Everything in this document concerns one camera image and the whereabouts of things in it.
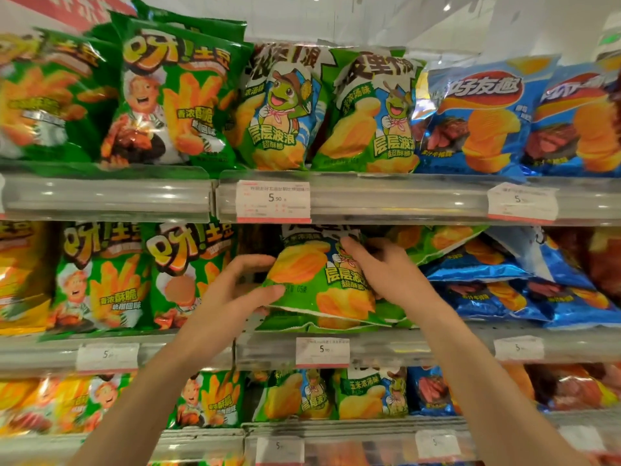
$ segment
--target supermarket shelf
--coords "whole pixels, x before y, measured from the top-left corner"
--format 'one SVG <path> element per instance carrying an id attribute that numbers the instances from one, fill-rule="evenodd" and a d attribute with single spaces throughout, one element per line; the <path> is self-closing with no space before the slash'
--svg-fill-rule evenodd
<path id="1" fill-rule="evenodd" d="M 2 203 L 11 220 L 209 222 L 213 182 L 202 169 L 0 161 Z"/>
<path id="2" fill-rule="evenodd" d="M 494 352 L 499 338 L 536 336 L 543 339 L 545 358 L 538 363 L 617 361 L 621 359 L 621 329 L 545 330 L 527 323 L 471 322 L 473 332 Z M 418 329 L 381 329 L 361 334 L 293 334 L 248 329 L 235 344 L 235 362 L 242 370 L 295 367 L 296 338 L 343 337 L 350 340 L 351 366 L 433 365 L 433 354 Z"/>
<path id="3" fill-rule="evenodd" d="M 217 215 L 236 222 L 240 179 L 310 182 L 315 224 L 515 225 L 487 218 L 487 190 L 497 176 L 321 172 L 224 172 L 215 190 Z M 558 188 L 557 226 L 621 225 L 621 183 L 600 178 L 531 178 L 532 186 Z"/>
<path id="4" fill-rule="evenodd" d="M 548 414 L 556 426 L 589 426 L 596 428 L 606 452 L 621 450 L 621 410 L 577 411 Z M 480 459 L 462 417 L 409 416 L 404 419 L 354 421 L 286 421 L 272 424 L 244 424 L 246 459 L 255 464 L 258 438 L 303 438 L 305 464 L 328 464 L 339 456 L 365 455 L 369 466 L 386 464 L 431 463 L 440 461 L 472 461 Z M 452 431 L 461 453 L 430 457 L 417 448 L 416 433 L 420 431 Z"/>
<path id="5" fill-rule="evenodd" d="M 80 448 L 86 434 L 23 435 L 0 438 L 1 463 L 64 462 Z M 164 431 L 153 461 L 174 459 L 200 460 L 244 454 L 244 431 L 241 429 Z"/>
<path id="6" fill-rule="evenodd" d="M 45 342 L 37 341 L 39 335 L 0 337 L 0 376 L 17 378 L 72 372 L 75 370 L 79 347 L 88 344 L 139 343 L 138 364 L 142 366 L 174 336 L 174 334 L 157 334 L 101 338 L 76 337 Z M 229 370 L 232 365 L 233 350 L 228 347 L 205 368 Z"/>

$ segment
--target person's right hand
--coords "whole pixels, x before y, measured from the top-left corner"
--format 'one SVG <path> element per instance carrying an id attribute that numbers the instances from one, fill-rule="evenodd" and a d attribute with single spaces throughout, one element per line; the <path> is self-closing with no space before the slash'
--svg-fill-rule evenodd
<path id="1" fill-rule="evenodd" d="M 366 243 L 377 249 L 377 253 L 370 254 L 351 237 L 341 239 L 341 245 L 358 262 L 379 296 L 403 307 L 413 322 L 430 303 L 441 301 L 431 283 L 399 245 L 388 239 L 368 239 Z"/>

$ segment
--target pink neckerchief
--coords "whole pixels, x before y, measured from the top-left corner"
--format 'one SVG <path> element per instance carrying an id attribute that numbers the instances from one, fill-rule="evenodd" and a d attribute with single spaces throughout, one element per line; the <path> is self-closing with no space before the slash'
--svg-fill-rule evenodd
<path id="1" fill-rule="evenodd" d="M 399 130 L 402 130 L 403 132 L 406 131 L 406 122 L 408 121 L 407 117 L 404 117 L 403 119 L 395 119 L 392 116 L 388 116 L 388 120 L 390 121 L 390 126 L 397 126 L 399 127 Z"/>
<path id="2" fill-rule="evenodd" d="M 268 103 L 268 116 L 266 116 L 266 118 L 270 117 L 270 116 L 274 116 L 274 119 L 276 119 L 276 122 L 278 124 L 282 124 L 283 120 L 281 118 L 281 116 L 287 116 L 290 112 L 293 112 L 294 109 L 285 109 L 284 111 L 278 111 L 274 108 L 272 108 L 269 103 Z"/>

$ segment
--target red sign with white text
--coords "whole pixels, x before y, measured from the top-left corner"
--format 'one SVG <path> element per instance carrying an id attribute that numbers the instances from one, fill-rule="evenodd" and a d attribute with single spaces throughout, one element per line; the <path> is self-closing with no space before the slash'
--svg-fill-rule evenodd
<path id="1" fill-rule="evenodd" d="M 88 30 L 94 24 L 110 21 L 108 10 L 135 15 L 134 9 L 121 0 L 11 0 L 74 27 Z"/>

